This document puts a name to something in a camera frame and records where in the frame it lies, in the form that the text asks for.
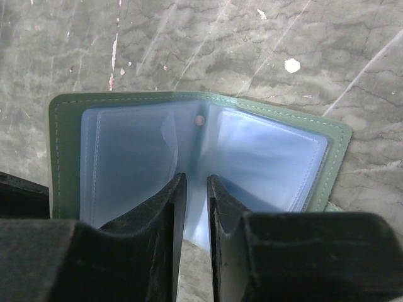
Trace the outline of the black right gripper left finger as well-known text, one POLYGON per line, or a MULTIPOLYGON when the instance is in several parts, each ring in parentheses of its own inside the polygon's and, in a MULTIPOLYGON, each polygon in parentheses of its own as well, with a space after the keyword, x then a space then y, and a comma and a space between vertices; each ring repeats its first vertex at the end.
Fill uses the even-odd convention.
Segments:
POLYGON ((175 301, 186 176, 93 228, 65 219, 1 219, 2 301, 175 301))

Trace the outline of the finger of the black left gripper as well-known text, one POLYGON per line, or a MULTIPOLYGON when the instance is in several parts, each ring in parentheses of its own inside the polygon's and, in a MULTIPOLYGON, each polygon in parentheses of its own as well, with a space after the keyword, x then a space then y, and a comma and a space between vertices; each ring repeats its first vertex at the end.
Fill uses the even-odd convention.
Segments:
POLYGON ((5 172, 0 175, 1 219, 49 219, 47 186, 5 172))

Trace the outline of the green card holder wallet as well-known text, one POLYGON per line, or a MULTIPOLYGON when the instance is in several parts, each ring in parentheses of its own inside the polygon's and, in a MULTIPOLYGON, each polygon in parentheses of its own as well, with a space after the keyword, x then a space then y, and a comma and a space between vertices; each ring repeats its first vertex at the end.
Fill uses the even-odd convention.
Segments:
POLYGON ((99 228, 188 181, 184 239, 210 245, 207 179, 255 212, 327 211, 352 130, 208 92, 72 93, 48 105, 50 216, 99 228))

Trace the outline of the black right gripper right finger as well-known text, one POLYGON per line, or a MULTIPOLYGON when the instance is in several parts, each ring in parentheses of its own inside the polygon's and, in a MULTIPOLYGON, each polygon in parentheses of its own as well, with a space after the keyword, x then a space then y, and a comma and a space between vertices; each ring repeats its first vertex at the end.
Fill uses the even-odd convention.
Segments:
POLYGON ((372 213, 253 213, 207 179, 215 301, 392 301, 402 248, 372 213))

